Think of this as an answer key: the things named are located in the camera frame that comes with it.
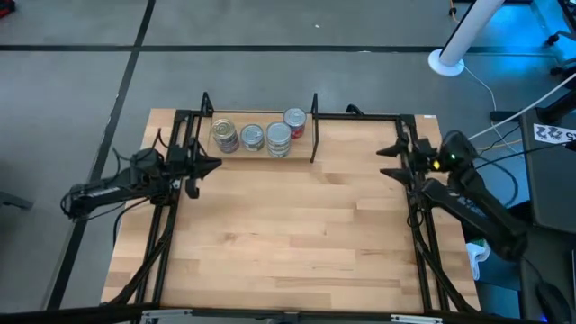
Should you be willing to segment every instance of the can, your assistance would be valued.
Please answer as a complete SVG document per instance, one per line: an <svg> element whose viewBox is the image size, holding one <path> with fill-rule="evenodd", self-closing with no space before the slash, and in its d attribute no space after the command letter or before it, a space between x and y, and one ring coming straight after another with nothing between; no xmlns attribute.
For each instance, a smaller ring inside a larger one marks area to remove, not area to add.
<svg viewBox="0 0 576 324"><path fill-rule="evenodd" d="M300 108L290 108L284 112L284 122L290 126L292 138L298 139L304 134L306 112Z"/></svg>
<svg viewBox="0 0 576 324"><path fill-rule="evenodd" d="M264 131L258 125L249 124L244 126L240 132L240 138L244 148L251 152L257 152L264 146Z"/></svg>
<svg viewBox="0 0 576 324"><path fill-rule="evenodd" d="M212 136L223 153L233 153L239 147L238 134L232 121L221 119L212 125Z"/></svg>
<svg viewBox="0 0 576 324"><path fill-rule="evenodd" d="M291 129L285 122L273 122L266 128L268 154L284 158L290 153Z"/></svg>

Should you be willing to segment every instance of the concrete floor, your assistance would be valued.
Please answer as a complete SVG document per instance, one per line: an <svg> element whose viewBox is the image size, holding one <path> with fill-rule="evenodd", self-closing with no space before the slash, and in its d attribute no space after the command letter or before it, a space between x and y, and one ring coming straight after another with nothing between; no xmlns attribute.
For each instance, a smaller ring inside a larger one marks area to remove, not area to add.
<svg viewBox="0 0 576 324"><path fill-rule="evenodd" d="M20 0L18 5L17 13L0 20L0 45L131 45L147 0L114 5ZM556 58L510 54L537 49L550 30L566 29L559 27L562 18L554 5L554 0L537 0L531 6L502 7L473 45L506 47L507 54L466 56L469 69L492 88L500 110L523 108L559 82L548 74ZM458 8L461 16L466 5ZM455 27L447 10L445 0L163 0L157 1L144 44L441 47ZM555 50L573 55L562 46ZM43 307L71 226L59 199L87 178L129 55L0 51L0 190L35 202L28 212L1 210L0 312ZM137 150L150 108L198 108L203 91L217 110L306 107L317 92L324 112L342 112L354 103L366 113L436 114L442 132L473 134L488 127L492 105L487 90L465 73L454 78L434 74L427 56L141 53L112 145L126 154ZM495 139L489 134L474 144L483 147ZM499 149L487 157L508 153ZM526 200L524 160L512 158L502 165L520 182L517 200ZM114 168L115 160L109 158L104 175ZM500 180L499 170L487 167L482 173L489 188L507 200L511 184ZM100 301L112 254L113 219L89 223L63 307Z"/></svg>

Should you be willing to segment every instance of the small shelf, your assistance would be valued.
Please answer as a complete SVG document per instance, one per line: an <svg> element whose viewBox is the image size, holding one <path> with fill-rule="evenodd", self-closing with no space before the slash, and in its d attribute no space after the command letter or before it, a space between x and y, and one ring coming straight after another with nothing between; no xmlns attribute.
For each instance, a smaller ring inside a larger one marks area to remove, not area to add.
<svg viewBox="0 0 576 324"><path fill-rule="evenodd" d="M304 134L299 139L292 139L290 154L283 159L311 159L314 151L314 129L312 114L307 113L306 128ZM212 116L212 122L219 119L228 119L236 126L236 132L239 136L242 128L249 124L256 124L262 127L266 133L266 127L271 122L281 122L284 118L283 112L215 112ZM206 149L209 156L214 158L274 158L268 154L266 144L258 152L251 152L244 148L240 142L240 147L234 153L223 153L218 148L218 144L212 137L212 130L208 140L208 148Z"/></svg>

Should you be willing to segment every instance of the white pole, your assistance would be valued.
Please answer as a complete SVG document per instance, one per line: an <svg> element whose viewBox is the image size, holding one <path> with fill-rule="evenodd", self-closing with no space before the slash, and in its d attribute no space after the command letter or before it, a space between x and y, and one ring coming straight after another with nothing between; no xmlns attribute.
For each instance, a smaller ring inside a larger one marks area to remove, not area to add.
<svg viewBox="0 0 576 324"><path fill-rule="evenodd" d="M503 3L504 0L474 1L444 48L437 49L428 56L430 67L439 75L446 77L462 73L464 54Z"/></svg>

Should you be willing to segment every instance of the wooden table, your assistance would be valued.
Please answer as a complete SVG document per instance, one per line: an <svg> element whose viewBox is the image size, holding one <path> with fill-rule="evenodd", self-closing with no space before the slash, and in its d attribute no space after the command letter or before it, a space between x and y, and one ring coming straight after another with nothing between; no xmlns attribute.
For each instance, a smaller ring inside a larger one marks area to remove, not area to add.
<svg viewBox="0 0 576 324"><path fill-rule="evenodd" d="M158 127L167 141L175 111L151 111L142 147L151 144ZM437 146L436 117L416 116L416 121L419 136ZM211 125L211 118L202 118L205 147ZM162 306L423 311L406 194L378 172L398 166L399 160L374 153L396 140L393 123L320 120L319 137L313 164L225 159L199 183L200 199L188 199L183 191ZM142 205L124 215L103 301L114 297L140 266L153 208ZM433 214L443 267L479 309L461 225L443 211ZM428 273L437 308L434 276Z"/></svg>

